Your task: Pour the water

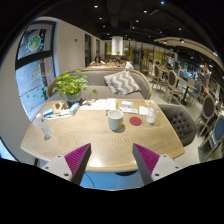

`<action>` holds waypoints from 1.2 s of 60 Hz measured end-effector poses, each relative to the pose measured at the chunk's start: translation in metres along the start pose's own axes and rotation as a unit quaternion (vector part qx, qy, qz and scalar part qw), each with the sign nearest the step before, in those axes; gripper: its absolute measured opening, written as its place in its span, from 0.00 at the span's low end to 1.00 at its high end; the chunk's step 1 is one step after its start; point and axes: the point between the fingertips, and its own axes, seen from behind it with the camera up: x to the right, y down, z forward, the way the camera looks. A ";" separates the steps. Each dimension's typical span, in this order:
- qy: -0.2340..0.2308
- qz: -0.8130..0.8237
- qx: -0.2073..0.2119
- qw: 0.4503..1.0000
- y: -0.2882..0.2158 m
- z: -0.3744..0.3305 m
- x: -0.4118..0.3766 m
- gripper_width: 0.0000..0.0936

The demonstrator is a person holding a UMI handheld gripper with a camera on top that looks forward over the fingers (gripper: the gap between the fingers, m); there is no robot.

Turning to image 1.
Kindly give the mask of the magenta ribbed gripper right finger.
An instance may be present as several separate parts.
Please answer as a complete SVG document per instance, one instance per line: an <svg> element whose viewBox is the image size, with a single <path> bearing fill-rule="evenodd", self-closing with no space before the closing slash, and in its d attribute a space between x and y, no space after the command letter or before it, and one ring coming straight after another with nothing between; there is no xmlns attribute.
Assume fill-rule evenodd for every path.
<svg viewBox="0 0 224 224"><path fill-rule="evenodd" d="M132 153L145 185L181 170L181 166L167 154L158 155L136 143L133 144Z"/></svg>

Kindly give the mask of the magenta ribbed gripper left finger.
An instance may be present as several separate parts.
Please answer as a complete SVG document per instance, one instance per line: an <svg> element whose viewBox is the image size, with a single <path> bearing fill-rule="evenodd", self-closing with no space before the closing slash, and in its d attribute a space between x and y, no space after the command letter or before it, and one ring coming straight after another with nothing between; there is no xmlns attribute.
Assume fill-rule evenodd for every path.
<svg viewBox="0 0 224 224"><path fill-rule="evenodd" d="M57 154L42 169L79 185L82 181L90 155L91 144L88 143L66 155Z"/></svg>

